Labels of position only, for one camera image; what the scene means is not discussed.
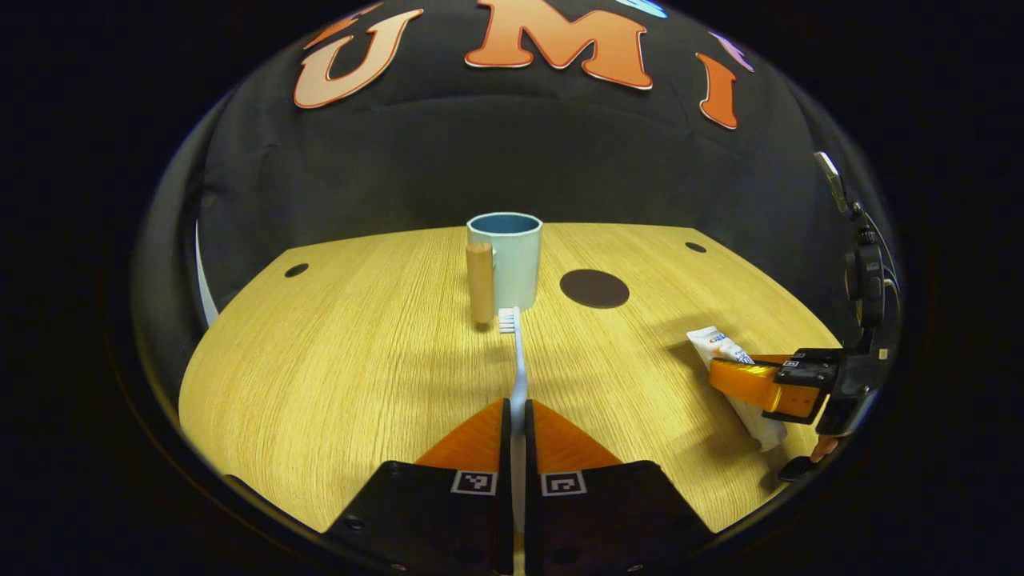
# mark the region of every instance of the dark brown circle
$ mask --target dark brown circle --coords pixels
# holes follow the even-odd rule
[[[630,288],[625,282],[598,270],[566,273],[559,285],[570,300],[593,308],[613,308],[630,299]]]
[[[293,276],[298,276],[306,272],[307,268],[309,268],[309,264],[305,262],[302,262],[301,264],[295,264],[294,266],[288,269],[288,272],[285,273],[285,278],[292,278]]]

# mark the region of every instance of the toothbrush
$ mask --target toothbrush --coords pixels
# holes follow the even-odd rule
[[[519,320],[519,307],[500,308],[498,311],[498,331],[502,334],[515,334],[515,386],[512,398],[509,399],[512,416],[512,438],[509,448],[512,469],[512,517],[515,528],[523,531],[526,513],[526,361],[522,356],[522,323]]]
[[[526,361],[522,356],[522,323],[519,306],[498,311],[498,331],[502,334],[515,333],[515,386],[509,399],[512,405],[512,434],[522,435],[526,418]]]

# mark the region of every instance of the black fabric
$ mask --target black fabric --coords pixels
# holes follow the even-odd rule
[[[193,207],[206,146],[229,96],[207,113],[171,160],[132,257],[135,341],[150,381],[175,408],[185,368],[206,328],[198,295]]]
[[[424,9],[390,67],[346,98],[315,110],[292,101],[309,53],[302,46],[318,30],[245,80],[206,158],[200,237],[214,299],[228,301],[295,246],[515,210],[554,222],[696,228],[779,282],[842,340],[855,338],[842,283],[853,229],[811,153],[826,148],[861,196],[874,191],[831,120],[756,52],[737,42],[750,73],[678,13],[656,18],[613,0],[550,3],[569,20],[604,9],[647,27],[653,88],[588,76],[581,64],[593,48],[555,70],[525,35],[531,65],[471,68],[463,58],[480,46],[489,9],[409,0],[334,37],[354,37],[333,65],[336,77],[361,61],[369,27]],[[700,114],[707,79],[696,51],[736,76],[736,130]]]

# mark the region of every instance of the wooden cylinder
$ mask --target wooden cylinder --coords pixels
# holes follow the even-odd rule
[[[486,324],[495,317],[495,274],[489,242],[466,245],[469,272],[469,310],[473,321]]]

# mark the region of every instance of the white strip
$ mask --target white strip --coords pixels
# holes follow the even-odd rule
[[[217,306],[210,295],[210,287],[206,284],[206,274],[203,272],[203,258],[199,255],[199,220],[196,220],[196,271],[199,273],[199,297],[203,302],[203,314],[206,315],[206,327],[213,326],[217,320]]]

